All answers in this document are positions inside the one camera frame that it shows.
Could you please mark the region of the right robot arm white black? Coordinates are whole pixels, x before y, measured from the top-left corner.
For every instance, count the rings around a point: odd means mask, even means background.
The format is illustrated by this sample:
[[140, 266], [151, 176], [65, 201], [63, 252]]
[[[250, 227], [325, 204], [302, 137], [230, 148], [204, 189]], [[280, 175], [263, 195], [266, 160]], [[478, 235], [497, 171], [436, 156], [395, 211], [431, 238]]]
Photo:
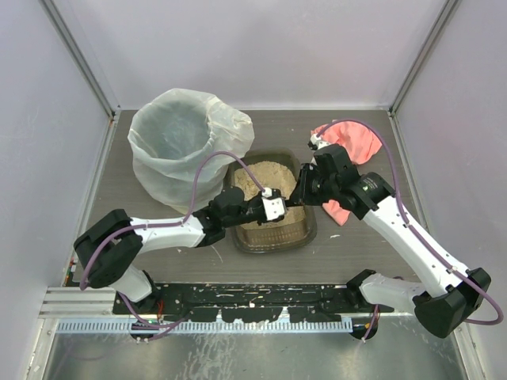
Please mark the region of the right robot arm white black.
[[469, 269], [439, 245], [377, 173], [359, 174], [343, 146], [312, 142], [289, 203], [320, 206], [331, 200], [379, 233], [412, 268], [418, 282], [364, 270], [347, 288], [353, 303], [383, 305], [413, 314], [439, 338], [447, 337], [481, 305], [490, 284], [483, 268]]

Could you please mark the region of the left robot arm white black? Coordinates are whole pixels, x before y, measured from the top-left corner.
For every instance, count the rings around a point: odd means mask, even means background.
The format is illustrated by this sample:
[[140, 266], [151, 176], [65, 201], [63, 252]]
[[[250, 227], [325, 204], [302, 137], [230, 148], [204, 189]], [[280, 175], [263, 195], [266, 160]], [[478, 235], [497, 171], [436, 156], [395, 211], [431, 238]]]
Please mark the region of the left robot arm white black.
[[230, 187], [209, 204], [184, 218], [131, 218], [123, 209], [110, 211], [74, 242], [83, 267], [81, 290], [111, 287], [126, 306], [142, 314], [153, 313], [162, 301], [147, 272], [134, 267], [134, 259], [167, 248], [200, 248], [225, 238], [230, 227], [256, 222], [279, 222], [286, 207], [280, 190], [264, 188], [251, 199]]

